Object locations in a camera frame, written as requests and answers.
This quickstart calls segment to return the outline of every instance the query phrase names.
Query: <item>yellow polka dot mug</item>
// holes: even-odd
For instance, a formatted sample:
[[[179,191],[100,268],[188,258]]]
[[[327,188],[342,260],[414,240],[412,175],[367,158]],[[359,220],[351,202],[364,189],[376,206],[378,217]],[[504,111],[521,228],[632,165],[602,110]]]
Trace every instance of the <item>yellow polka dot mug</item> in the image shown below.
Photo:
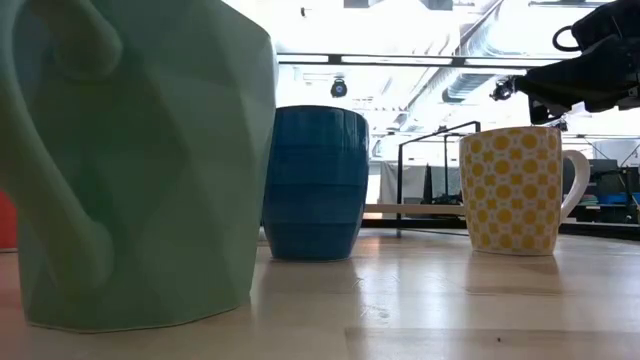
[[[464,137],[460,174],[467,227],[474,250],[509,255],[551,255],[558,227],[589,183],[589,161],[562,150],[560,130],[505,128]],[[576,169],[562,202],[562,158]]]

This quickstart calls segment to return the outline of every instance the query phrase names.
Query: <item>red object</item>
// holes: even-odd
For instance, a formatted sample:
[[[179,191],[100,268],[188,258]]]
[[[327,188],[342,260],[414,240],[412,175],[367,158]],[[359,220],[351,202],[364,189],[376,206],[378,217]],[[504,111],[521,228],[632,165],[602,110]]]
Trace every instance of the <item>red object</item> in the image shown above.
[[[0,251],[17,247],[18,219],[9,197],[0,192]]]

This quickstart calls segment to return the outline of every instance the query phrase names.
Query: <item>ribbed blue cup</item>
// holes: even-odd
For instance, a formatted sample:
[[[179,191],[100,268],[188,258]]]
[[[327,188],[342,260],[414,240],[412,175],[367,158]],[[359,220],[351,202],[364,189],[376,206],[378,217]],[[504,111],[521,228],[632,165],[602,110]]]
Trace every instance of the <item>ribbed blue cup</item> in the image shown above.
[[[359,114],[325,106],[276,111],[263,222],[274,258],[351,255],[369,176],[369,131]]]

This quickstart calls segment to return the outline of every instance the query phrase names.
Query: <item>mint green mug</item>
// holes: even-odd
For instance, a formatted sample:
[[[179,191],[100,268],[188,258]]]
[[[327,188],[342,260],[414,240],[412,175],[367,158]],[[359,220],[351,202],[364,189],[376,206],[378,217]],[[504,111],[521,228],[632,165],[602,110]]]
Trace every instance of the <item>mint green mug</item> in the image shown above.
[[[247,301],[269,35],[218,0],[3,0],[0,36],[0,187],[29,323],[169,326]]]

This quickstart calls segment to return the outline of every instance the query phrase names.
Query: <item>wooden table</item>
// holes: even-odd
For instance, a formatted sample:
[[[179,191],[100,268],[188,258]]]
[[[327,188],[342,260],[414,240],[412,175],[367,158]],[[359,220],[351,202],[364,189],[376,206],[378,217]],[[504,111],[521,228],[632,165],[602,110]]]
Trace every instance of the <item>wooden table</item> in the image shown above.
[[[640,247],[562,236],[555,257],[470,250],[464,232],[363,230],[349,261],[283,263],[258,246],[252,303],[194,324],[74,335],[27,327],[0,254],[0,358],[640,358]]]

